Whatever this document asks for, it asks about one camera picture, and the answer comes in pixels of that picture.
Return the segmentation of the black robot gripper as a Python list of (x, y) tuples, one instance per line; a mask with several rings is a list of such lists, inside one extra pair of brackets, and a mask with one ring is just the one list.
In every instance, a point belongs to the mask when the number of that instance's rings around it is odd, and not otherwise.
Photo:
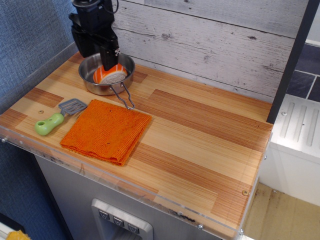
[(113, 31), (115, 13), (111, 0), (73, 0), (76, 13), (71, 13), (71, 33), (74, 42), (84, 57), (100, 52), (105, 71), (119, 63), (118, 37)]

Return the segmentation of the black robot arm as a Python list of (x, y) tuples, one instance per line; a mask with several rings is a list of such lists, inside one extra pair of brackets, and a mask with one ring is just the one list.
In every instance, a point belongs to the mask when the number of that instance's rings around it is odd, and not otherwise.
[(115, 13), (111, 0), (73, 0), (71, 32), (80, 54), (90, 57), (99, 53), (105, 71), (118, 64), (118, 37), (113, 30)]

